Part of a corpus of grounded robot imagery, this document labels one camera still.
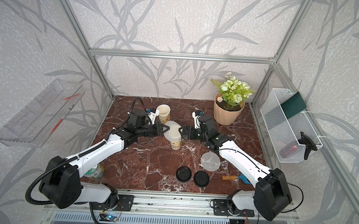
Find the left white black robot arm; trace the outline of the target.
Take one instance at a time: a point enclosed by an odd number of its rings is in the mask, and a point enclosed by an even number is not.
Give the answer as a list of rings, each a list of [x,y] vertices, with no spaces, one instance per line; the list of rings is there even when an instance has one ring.
[[[83,183],[80,179],[139,137],[155,137],[167,131],[169,126],[160,123],[157,113],[130,112],[126,123],[110,132],[106,139],[67,158],[51,159],[45,172],[30,184],[25,199],[32,205],[55,204],[59,209],[76,203],[99,203],[115,208],[119,202],[116,189],[105,184]]]

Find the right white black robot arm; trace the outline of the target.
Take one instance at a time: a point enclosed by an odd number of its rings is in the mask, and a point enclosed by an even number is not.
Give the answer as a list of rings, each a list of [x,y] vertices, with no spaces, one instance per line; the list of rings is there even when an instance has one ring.
[[[228,211],[238,215],[243,210],[253,210],[267,221],[275,219],[292,202],[284,173],[254,160],[231,137],[219,133],[211,116],[200,113],[192,113],[193,126],[179,128],[182,138],[203,142],[209,150],[236,167],[254,187],[253,191],[238,190],[230,194],[226,202]]]

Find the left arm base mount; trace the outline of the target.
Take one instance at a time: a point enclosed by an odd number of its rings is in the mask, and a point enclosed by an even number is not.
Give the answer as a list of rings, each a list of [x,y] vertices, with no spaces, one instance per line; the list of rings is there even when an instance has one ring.
[[[130,212],[133,206],[134,196],[133,195],[118,195],[117,201],[114,202],[113,205],[110,207],[106,203],[94,203],[92,202],[92,209],[93,210],[113,210],[113,211],[124,211]]]

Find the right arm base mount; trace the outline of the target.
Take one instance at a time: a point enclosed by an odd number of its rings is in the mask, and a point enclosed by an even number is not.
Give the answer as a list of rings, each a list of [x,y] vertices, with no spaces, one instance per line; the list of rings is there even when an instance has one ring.
[[[213,214],[216,216],[237,216],[237,217],[254,217],[254,211],[245,209],[239,210],[234,203],[226,199],[213,199],[210,201],[210,207],[213,209]]]

